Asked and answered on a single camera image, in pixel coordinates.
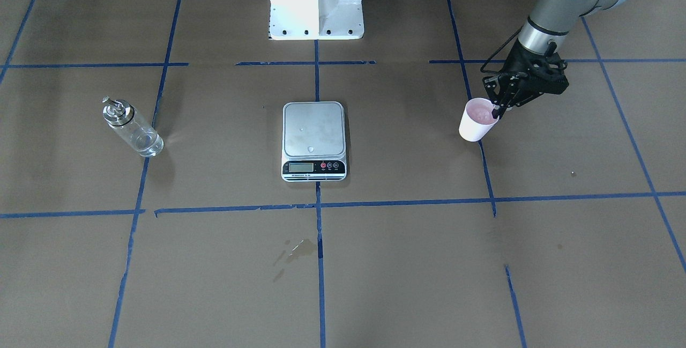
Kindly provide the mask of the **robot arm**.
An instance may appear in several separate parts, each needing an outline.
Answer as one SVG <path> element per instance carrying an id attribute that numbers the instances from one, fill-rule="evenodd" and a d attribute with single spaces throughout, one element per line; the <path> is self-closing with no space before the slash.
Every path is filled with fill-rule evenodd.
<path id="1" fill-rule="evenodd" d="M 577 20 L 615 8 L 627 0 L 537 0 L 522 28 L 510 37 L 513 46 L 500 70 L 487 70 L 483 87 L 493 104 L 491 116 L 544 94 L 562 94 L 569 86 L 564 74 L 568 63 L 559 49 Z"/>

